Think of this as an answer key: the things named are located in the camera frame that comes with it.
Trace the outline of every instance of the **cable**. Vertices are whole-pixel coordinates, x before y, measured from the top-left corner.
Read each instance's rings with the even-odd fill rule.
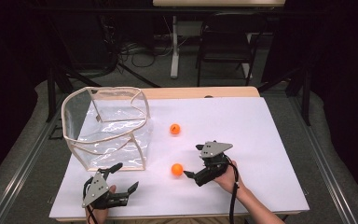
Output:
[[[72,61],[77,63],[83,70],[86,70],[86,68],[82,65],[82,63],[77,59],[75,54],[72,52],[72,49],[66,44],[64,38],[62,37],[61,32],[58,30],[57,26],[55,25],[55,22],[51,18],[48,18],[47,22],[49,23],[52,31],[55,32],[55,34],[57,35],[59,40],[62,42],[63,46],[66,49],[66,52],[68,53],[68,57],[70,57],[70,60],[72,59]],[[110,57],[110,59],[109,59],[110,63],[107,65],[107,67],[103,68],[102,72],[92,74],[92,75],[87,75],[84,77],[87,77],[87,78],[103,77],[103,76],[106,76],[109,73],[113,72],[117,66],[117,60],[116,60],[116,57],[114,56],[113,52],[108,52],[108,56]]]
[[[86,181],[86,183],[84,184],[84,188],[83,188],[83,200],[86,197],[87,191],[90,188],[90,184],[92,182],[93,177],[91,177],[88,181]],[[98,224],[97,219],[95,218],[94,214],[92,213],[94,211],[94,208],[90,208],[90,205],[86,206],[87,210],[89,211],[89,217],[87,219],[87,222],[90,223],[90,217],[92,218],[92,220],[94,221],[94,224]]]
[[[147,64],[147,65],[138,65],[138,64],[135,64],[134,58],[135,58],[136,55],[139,55],[139,54],[140,54],[140,53],[135,53],[135,54],[133,54],[132,57],[131,57],[131,63],[132,63],[132,65],[135,66],[135,67],[143,67],[143,68],[151,66],[151,65],[156,61],[156,55],[155,55],[153,52],[149,52],[149,51],[146,51],[146,52],[144,53],[144,55],[147,55],[147,53],[150,53],[150,56],[152,57],[152,62],[151,62],[151,63],[149,63],[149,64]]]
[[[235,205],[235,200],[237,198],[238,179],[240,176],[237,167],[232,163],[231,159],[228,156],[226,156],[226,158],[228,159],[228,165],[232,166],[234,170],[234,177],[235,177],[235,183],[232,189],[231,202],[229,207],[229,222],[230,224],[234,224],[234,205]]]
[[[147,80],[146,78],[142,77],[141,75],[139,75],[139,74],[135,73],[134,71],[130,70],[130,68],[127,67],[126,65],[124,65],[122,63],[119,63],[118,65],[120,67],[122,67],[124,70],[128,71],[129,73],[131,73],[136,78],[138,78],[138,79],[142,80],[143,82],[149,84],[150,86],[155,87],[155,88],[160,88],[159,85],[155,84],[154,82],[151,82],[151,81]]]

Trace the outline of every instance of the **human hand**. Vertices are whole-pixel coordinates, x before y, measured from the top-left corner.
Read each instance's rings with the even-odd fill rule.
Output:
[[[115,193],[116,185],[110,186],[109,191],[111,193]],[[108,214],[107,209],[93,209],[91,207],[91,210],[92,210],[92,214],[95,216],[95,219],[97,219],[98,224],[103,224],[106,221],[107,214]],[[92,220],[92,217],[90,216],[90,213],[87,208],[86,208],[86,219],[87,219],[86,223],[95,224],[94,220]]]
[[[235,161],[231,161],[232,164],[237,167],[237,163]],[[217,178],[214,179],[214,182],[220,185],[222,189],[227,191],[228,193],[232,193],[235,183],[235,175],[234,175],[234,168],[232,166],[228,166],[226,172]],[[240,188],[245,188],[240,174],[238,174],[238,186]]]

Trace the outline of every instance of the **desk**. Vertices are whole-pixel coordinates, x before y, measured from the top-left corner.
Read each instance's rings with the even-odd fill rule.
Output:
[[[155,7],[283,7],[284,3],[285,0],[153,0],[153,5]],[[173,16],[171,78],[178,78],[179,48],[177,29],[177,18],[176,16]],[[246,75],[249,70],[249,64],[243,64],[242,69]]]
[[[245,184],[271,211],[296,214],[309,210],[266,102],[256,88],[144,89],[144,93],[154,125],[146,170],[108,177],[108,184],[115,183],[117,192],[139,181],[128,205],[110,209],[110,218],[227,216],[231,195],[216,183],[198,187],[193,179],[171,175],[171,165],[176,162],[188,171],[202,169],[195,145],[213,140],[233,144],[226,154],[238,162]],[[173,122],[181,124],[179,135],[169,134]],[[72,156],[50,217],[84,220],[82,189],[93,174]],[[247,214],[240,203],[235,213]]]

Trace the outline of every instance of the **floor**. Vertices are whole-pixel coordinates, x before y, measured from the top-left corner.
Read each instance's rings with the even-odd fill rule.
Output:
[[[129,52],[134,54],[123,56],[121,62],[161,87],[194,87],[197,83],[197,47],[192,39],[181,38],[180,41],[183,43],[177,79],[170,78],[171,53],[168,51],[163,53],[164,56],[151,57],[141,49],[132,49]],[[258,51],[250,85],[262,85],[260,78],[268,53],[268,44]],[[219,74],[240,76],[241,70],[235,67],[211,65],[202,74],[205,77]],[[149,85],[119,67],[109,75],[93,77],[92,80],[104,86],[149,88]],[[76,89],[85,86],[78,80],[71,81]],[[220,79],[201,82],[201,86],[222,85],[243,83]],[[358,223],[358,186],[329,141],[323,102],[315,94],[311,95],[309,127],[299,116],[299,98],[285,96],[286,85],[283,82],[261,93],[310,205],[309,212],[290,216],[286,223]],[[55,129],[61,125],[59,114],[50,123],[45,122],[48,115],[46,82],[36,87],[36,91],[39,99],[34,114],[0,167],[0,223],[57,222],[48,214],[71,153],[61,139],[60,130]],[[57,96],[62,100],[65,94],[58,91]]]

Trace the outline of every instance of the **black curtain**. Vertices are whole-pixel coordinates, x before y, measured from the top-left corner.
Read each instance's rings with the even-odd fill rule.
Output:
[[[0,1],[0,164],[31,117],[46,65],[16,1]]]
[[[312,66],[311,90],[324,100],[331,140],[358,183],[358,0],[321,2],[286,0],[285,9],[329,10],[343,15],[325,35],[323,50]],[[266,62],[263,81],[299,66],[312,49],[323,20],[282,20]]]

